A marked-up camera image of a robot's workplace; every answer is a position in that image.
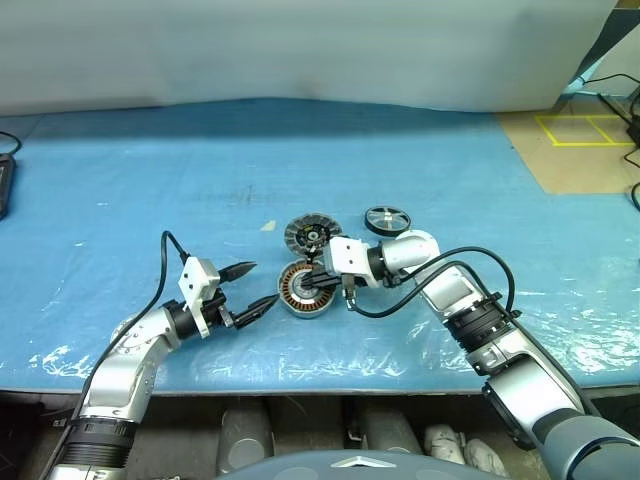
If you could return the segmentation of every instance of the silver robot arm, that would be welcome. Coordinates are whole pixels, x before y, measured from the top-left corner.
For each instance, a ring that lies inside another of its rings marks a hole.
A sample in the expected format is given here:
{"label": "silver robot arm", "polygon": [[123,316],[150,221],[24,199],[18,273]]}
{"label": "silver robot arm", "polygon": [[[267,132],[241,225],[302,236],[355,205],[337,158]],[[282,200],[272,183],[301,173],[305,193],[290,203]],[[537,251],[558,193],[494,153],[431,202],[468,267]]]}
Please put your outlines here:
{"label": "silver robot arm", "polygon": [[[219,272],[210,261],[189,257],[179,286],[185,302],[170,301],[136,322],[98,366],[78,416],[72,420],[50,480],[124,480],[126,463],[142,421],[158,366],[182,340],[203,338],[216,325],[242,328],[261,317],[277,296],[264,297],[240,314],[228,311],[220,283],[255,266],[232,265]],[[114,332],[118,334],[128,322]]]}
{"label": "silver robot arm", "polygon": [[[402,273],[413,272],[439,254],[431,235],[409,231],[374,248],[335,237],[323,255],[326,272],[340,277],[347,306],[356,309],[357,285],[397,285]],[[444,263],[419,271],[415,282],[420,284]],[[500,296],[487,292],[478,280],[464,268],[451,266],[421,294],[465,349],[476,373],[488,377],[483,393],[514,441],[537,448],[555,480],[634,478],[640,468],[638,439],[588,415],[579,387],[515,320],[515,312],[498,303]]]}

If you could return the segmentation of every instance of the white shoe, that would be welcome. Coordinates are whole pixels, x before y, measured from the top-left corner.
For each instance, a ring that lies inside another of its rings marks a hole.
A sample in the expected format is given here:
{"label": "white shoe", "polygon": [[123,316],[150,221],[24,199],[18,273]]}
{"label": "white shoe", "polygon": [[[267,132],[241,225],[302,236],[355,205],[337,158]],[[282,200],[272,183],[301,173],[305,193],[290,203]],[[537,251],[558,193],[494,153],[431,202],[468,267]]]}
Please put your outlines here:
{"label": "white shoe", "polygon": [[428,455],[448,462],[464,465],[462,434],[457,434],[449,425],[432,425],[424,432],[424,450]]}
{"label": "white shoe", "polygon": [[504,468],[498,454],[482,440],[477,438],[469,440],[464,447],[464,458],[470,467],[509,478],[507,469]]}

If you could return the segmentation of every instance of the white backdrop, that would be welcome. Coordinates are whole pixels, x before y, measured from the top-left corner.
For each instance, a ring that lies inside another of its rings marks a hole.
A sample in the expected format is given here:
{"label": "white backdrop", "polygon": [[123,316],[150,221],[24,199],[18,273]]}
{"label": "white backdrop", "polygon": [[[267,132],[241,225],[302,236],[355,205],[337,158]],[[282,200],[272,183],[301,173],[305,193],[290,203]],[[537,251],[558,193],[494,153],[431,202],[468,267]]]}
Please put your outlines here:
{"label": "white backdrop", "polygon": [[0,114],[246,97],[544,108],[616,0],[0,0]]}

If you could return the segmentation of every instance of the brushless motor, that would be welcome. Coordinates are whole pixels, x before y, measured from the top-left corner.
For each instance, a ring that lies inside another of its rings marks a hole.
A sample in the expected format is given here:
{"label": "brushless motor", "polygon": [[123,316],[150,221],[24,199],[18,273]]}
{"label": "brushless motor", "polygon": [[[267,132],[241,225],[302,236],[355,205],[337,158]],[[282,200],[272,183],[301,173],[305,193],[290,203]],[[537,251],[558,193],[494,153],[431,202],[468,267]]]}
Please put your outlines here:
{"label": "brushless motor", "polygon": [[313,318],[329,308],[335,296],[332,288],[305,288],[302,278],[313,269],[313,263],[300,260],[287,265],[278,278],[280,299],[300,318]]}
{"label": "brushless motor", "polygon": [[322,252],[331,237],[342,234],[333,218],[322,213],[308,213],[294,218],[284,229],[284,243],[296,255],[314,257]]}

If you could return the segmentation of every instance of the plastic sheet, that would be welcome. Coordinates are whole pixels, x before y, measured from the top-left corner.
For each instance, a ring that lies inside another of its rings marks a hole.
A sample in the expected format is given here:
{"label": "plastic sheet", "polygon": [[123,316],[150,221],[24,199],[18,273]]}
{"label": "plastic sheet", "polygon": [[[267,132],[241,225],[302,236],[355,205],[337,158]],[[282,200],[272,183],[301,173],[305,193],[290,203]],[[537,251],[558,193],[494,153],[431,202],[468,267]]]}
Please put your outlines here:
{"label": "plastic sheet", "polygon": [[[637,212],[622,196],[547,195],[491,115],[298,101],[0,118],[27,137],[0,223],[0,388],[79,389],[115,326],[158,280],[172,230],[219,267],[230,309],[275,291],[296,257],[284,226],[324,212],[375,243],[363,214],[407,211],[441,248],[476,244],[514,270],[522,321],[583,385],[640,380]],[[465,256],[493,290],[501,271]],[[164,299],[177,297],[172,256]],[[382,309],[403,291],[362,289]],[[416,299],[371,320],[337,299],[301,320],[283,305],[169,356],[160,392],[477,391],[482,379]]]}

